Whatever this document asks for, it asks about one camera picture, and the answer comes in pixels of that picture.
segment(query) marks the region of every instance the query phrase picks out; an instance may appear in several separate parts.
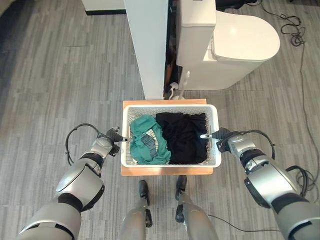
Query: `dark object behind partition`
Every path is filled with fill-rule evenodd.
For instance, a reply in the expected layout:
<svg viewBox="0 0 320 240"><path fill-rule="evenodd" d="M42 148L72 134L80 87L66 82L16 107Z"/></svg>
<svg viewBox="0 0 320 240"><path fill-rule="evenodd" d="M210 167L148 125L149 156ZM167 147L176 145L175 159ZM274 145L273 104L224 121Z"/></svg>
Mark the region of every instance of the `dark object behind partition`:
<svg viewBox="0 0 320 240"><path fill-rule="evenodd" d="M256 3L257 0L215 0L215 8L219 11L239 9L244 4Z"/></svg>

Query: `toilet lid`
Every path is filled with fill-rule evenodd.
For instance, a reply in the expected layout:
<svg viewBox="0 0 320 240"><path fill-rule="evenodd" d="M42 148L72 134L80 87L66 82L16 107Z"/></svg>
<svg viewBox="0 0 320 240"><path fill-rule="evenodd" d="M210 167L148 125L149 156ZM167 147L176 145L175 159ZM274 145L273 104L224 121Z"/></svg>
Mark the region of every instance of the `toilet lid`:
<svg viewBox="0 0 320 240"><path fill-rule="evenodd" d="M216 11L212 52L217 57L260 62L272 58L279 47L276 30L265 20Z"/></svg>

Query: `green cloth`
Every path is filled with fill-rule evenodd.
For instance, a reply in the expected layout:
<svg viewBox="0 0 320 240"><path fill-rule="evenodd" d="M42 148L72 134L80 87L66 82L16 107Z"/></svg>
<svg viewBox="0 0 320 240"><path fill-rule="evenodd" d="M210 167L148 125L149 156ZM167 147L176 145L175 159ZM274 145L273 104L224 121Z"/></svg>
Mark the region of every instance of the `green cloth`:
<svg viewBox="0 0 320 240"><path fill-rule="evenodd" d="M130 153L139 164L166 164L171 157L171 152L167 149L167 141L162 137L162 128L151 115L143 115L135 119L131 124L132 142L130 144ZM150 148L150 144L155 143L153 138L149 139L146 144L146 132L152 129L157 140L156 155L153 154L155 149Z"/></svg>

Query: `wall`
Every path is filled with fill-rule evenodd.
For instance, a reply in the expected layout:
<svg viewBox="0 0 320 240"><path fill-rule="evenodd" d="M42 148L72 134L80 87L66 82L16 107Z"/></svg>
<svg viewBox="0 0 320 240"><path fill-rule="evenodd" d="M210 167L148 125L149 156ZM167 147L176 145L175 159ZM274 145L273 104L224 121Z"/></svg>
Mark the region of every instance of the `wall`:
<svg viewBox="0 0 320 240"><path fill-rule="evenodd" d="M168 0L124 0L124 5L145 99L163 99Z"/></svg>
<svg viewBox="0 0 320 240"><path fill-rule="evenodd" d="M82 0L82 2L86 11L125 9L124 0Z"/></svg>

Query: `toilet tank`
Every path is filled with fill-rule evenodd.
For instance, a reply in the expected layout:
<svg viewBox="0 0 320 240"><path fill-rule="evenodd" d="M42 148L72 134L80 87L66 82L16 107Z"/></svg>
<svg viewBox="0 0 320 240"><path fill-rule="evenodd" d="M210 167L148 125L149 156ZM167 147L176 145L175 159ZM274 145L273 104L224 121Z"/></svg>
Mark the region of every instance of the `toilet tank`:
<svg viewBox="0 0 320 240"><path fill-rule="evenodd" d="M176 8L176 64L192 67L204 59L216 25L215 0L178 0Z"/></svg>

